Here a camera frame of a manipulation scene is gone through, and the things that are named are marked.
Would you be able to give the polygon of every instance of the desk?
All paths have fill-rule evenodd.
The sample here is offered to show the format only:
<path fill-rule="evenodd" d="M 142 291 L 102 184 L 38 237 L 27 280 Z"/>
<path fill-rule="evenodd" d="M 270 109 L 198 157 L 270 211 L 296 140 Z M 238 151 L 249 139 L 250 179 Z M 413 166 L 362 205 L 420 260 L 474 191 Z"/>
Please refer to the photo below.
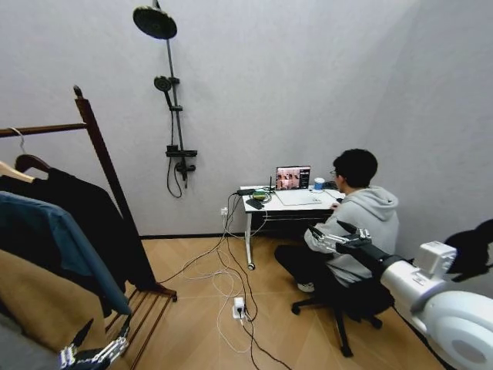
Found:
<path fill-rule="evenodd" d="M 240 189 L 260 189 L 262 187 L 241 187 Z M 248 262 L 248 269 L 255 269 L 255 264 L 252 259 L 251 249 L 251 233 L 252 233 L 252 217 L 261 217 L 262 223 L 266 224 L 272 221 L 287 222 L 287 221 L 303 221 L 307 224 L 316 224 L 318 222 L 324 222 L 331 214 L 332 210 L 330 206 L 336 202 L 337 198 L 344 198 L 344 194 L 337 190 L 324 190 L 322 193 L 317 193 L 318 198 L 322 203 L 316 204 L 304 204 L 300 206 L 285 206 L 281 203 L 275 193 L 271 194 L 272 200 L 269 203 L 265 203 L 261 210 L 257 210 L 247 204 L 247 200 L 250 199 L 249 195 L 243 196 L 243 206 L 246 213 L 246 229 L 245 229 L 245 248 L 246 248 L 246 260 Z"/>

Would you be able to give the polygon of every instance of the blue cup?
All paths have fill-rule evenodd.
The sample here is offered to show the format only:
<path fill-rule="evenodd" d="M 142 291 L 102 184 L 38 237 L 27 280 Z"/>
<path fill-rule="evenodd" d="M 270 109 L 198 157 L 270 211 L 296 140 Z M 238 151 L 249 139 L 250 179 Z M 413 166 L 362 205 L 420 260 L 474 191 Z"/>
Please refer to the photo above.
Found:
<path fill-rule="evenodd" d="M 314 190 L 322 190 L 325 180 L 321 177 L 317 177 L 314 181 L 315 181 Z"/>

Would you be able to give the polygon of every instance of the power strip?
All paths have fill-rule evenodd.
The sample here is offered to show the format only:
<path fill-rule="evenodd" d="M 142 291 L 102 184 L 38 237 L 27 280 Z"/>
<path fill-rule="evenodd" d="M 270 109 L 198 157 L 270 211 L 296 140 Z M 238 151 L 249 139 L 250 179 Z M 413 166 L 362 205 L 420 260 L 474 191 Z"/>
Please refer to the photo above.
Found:
<path fill-rule="evenodd" d="M 235 297 L 233 304 L 233 318 L 245 318 L 245 301 L 243 297 Z"/>

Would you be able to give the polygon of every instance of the laptop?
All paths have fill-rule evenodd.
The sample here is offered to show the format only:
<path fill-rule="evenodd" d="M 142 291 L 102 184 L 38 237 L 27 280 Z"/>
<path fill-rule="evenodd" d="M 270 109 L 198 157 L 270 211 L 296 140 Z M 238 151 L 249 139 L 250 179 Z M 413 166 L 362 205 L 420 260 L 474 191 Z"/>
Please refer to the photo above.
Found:
<path fill-rule="evenodd" d="M 285 206 L 322 203 L 318 195 L 308 190 L 310 166 L 276 168 L 276 195 Z"/>

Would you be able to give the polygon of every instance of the gray hoodie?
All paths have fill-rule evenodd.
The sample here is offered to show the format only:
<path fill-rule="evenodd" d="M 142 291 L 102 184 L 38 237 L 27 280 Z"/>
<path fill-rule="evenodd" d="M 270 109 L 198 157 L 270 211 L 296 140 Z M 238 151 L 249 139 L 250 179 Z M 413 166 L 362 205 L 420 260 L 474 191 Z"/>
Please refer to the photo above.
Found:
<path fill-rule="evenodd" d="M 357 190 L 344 198 L 342 204 L 334 211 L 325 224 L 315 227 L 324 234 L 347 235 L 337 220 L 348 222 L 356 227 L 370 231 L 373 244 L 381 250 L 393 254 L 399 229 L 396 207 L 398 199 L 382 187 L 368 187 Z M 320 247 L 317 240 L 307 230 L 305 241 L 313 251 L 331 253 Z M 348 285 L 361 278 L 370 278 L 371 272 L 348 254 L 335 254 L 335 258 L 327 262 L 327 266 L 341 284 Z"/>

